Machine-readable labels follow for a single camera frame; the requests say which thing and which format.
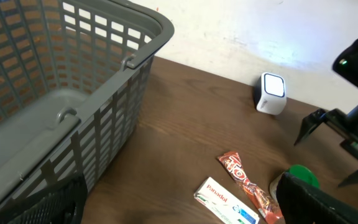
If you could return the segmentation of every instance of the laundry basket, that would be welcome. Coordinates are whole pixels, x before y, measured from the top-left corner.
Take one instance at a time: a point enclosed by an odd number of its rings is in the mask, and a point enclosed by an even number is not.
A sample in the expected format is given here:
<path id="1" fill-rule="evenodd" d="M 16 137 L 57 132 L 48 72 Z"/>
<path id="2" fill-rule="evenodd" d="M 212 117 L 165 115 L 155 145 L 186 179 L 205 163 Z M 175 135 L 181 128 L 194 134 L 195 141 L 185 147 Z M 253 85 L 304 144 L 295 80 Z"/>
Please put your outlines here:
<path id="1" fill-rule="evenodd" d="M 129 1 L 0 0 L 0 209 L 74 172 L 92 189 L 172 35 Z"/>

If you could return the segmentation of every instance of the white box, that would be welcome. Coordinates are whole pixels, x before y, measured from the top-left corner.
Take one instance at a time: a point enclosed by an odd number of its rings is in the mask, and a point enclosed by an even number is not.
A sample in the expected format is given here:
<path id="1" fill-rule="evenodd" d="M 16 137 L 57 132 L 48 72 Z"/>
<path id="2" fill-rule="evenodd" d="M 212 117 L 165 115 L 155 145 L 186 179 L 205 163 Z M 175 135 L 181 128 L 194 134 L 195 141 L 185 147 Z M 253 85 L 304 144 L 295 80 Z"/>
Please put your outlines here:
<path id="1" fill-rule="evenodd" d="M 194 198 L 210 209 L 225 224 L 259 222 L 258 214 L 210 177 L 194 193 Z"/>

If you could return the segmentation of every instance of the basket bottom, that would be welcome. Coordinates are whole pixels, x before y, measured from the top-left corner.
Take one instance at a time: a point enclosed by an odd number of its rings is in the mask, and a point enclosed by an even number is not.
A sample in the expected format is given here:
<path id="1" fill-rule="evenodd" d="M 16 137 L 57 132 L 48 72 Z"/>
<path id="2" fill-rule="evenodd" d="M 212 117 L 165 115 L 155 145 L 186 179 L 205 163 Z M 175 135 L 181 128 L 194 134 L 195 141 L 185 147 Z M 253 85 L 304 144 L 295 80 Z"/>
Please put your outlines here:
<path id="1" fill-rule="evenodd" d="M 0 167 L 42 131 L 54 129 L 62 108 L 76 109 L 87 97 L 75 90 L 51 91 L 0 124 Z"/>

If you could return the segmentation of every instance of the cylindrical container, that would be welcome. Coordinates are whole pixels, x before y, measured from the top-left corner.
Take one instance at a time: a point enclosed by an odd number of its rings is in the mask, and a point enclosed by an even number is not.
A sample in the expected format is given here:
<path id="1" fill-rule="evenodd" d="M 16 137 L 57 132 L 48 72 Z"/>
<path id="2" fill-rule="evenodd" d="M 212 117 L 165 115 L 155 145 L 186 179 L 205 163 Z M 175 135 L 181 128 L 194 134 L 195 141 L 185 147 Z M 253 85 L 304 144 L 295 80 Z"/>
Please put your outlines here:
<path id="1" fill-rule="evenodd" d="M 281 179 L 281 176 L 285 173 L 289 172 L 290 174 L 294 175 L 295 177 L 305 181 L 306 183 L 315 186 L 317 188 L 320 187 L 320 184 L 316 178 L 316 176 L 310 171 L 308 168 L 302 165 L 293 165 L 288 170 L 282 172 L 276 179 L 274 179 L 269 186 L 269 192 L 272 198 L 277 201 L 276 191 L 278 182 Z"/>

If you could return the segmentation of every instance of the wooden table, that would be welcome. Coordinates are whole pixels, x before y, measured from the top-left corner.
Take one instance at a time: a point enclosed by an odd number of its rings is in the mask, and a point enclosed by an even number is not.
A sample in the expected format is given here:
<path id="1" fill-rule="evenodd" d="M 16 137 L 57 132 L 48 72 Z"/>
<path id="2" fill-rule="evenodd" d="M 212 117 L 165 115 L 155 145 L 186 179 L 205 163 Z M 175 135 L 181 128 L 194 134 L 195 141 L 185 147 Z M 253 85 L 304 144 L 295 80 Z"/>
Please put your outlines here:
<path id="1" fill-rule="evenodd" d="M 91 192 L 83 223 L 221 223 L 193 198 L 207 177 L 255 209 L 216 160 L 227 151 L 239 152 L 264 190 L 302 164 L 323 191 L 358 209 L 358 185 L 336 187 L 358 169 L 336 133 L 322 125 L 293 146 L 302 118 L 315 109 L 289 99 L 281 115 L 262 114 L 251 86 L 156 58 L 137 129 Z"/>

